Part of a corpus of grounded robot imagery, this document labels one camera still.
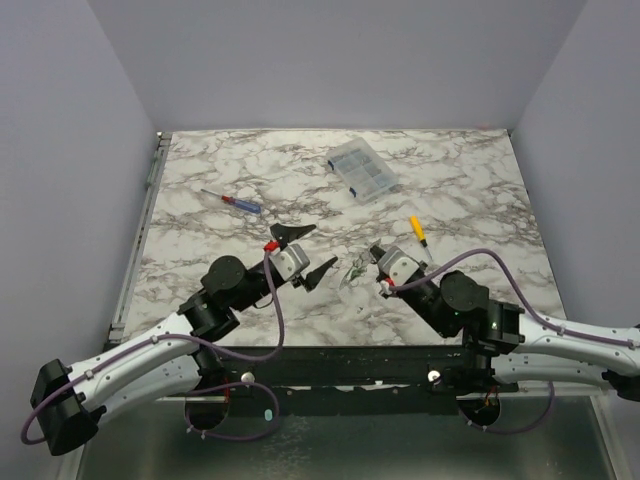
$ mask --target black metal frame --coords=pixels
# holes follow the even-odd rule
[[[245,355],[264,355],[267,347],[236,347]],[[468,371],[475,355],[462,346],[285,347],[273,360],[250,363],[222,362],[225,383],[239,382],[250,372],[269,386],[281,415],[389,415],[429,413],[455,415],[459,390],[447,382],[430,382],[430,371]],[[214,384],[220,382],[217,377]],[[353,387],[349,389],[336,387]],[[517,386],[501,387],[516,391]],[[270,407],[261,390],[236,388],[228,404],[189,402],[193,424],[207,425],[229,409],[234,417],[261,417]]]

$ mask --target white enclosure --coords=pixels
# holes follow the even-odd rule
[[[104,341],[158,130],[513,130],[567,315],[640,323],[637,0],[87,1],[0,5],[3,479],[55,474],[21,419]]]

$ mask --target blue screwdriver handle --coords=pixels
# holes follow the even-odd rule
[[[260,205],[256,203],[247,202],[245,200],[238,200],[234,198],[231,200],[231,204],[238,208],[241,208],[242,210],[246,210],[247,212],[255,213],[256,215],[259,215],[260,212],[262,212]]]

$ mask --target screwdriver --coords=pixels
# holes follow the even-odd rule
[[[418,221],[418,217],[415,215],[409,218],[409,222],[411,222],[411,226],[413,227],[413,231],[416,232],[416,236],[418,240],[420,240],[420,244],[424,247],[424,251],[427,253],[427,258],[429,262],[433,263],[433,257],[431,256],[431,252],[429,251],[429,246],[427,245],[427,239],[422,232],[422,227],[420,226],[420,222]]]
[[[260,205],[257,203],[247,202],[246,200],[238,200],[237,198],[228,197],[227,195],[221,195],[219,193],[212,192],[210,190],[201,189],[201,192],[208,193],[209,195],[213,195],[214,197],[221,198],[222,201],[228,205],[233,205],[236,208],[240,208],[242,210],[246,210],[247,212],[255,213],[259,215],[262,209]]]

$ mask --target screw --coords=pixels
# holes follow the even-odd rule
[[[431,370],[428,374],[427,374],[427,380],[429,380],[429,382],[431,383],[438,383],[440,381],[440,372],[437,370]]]

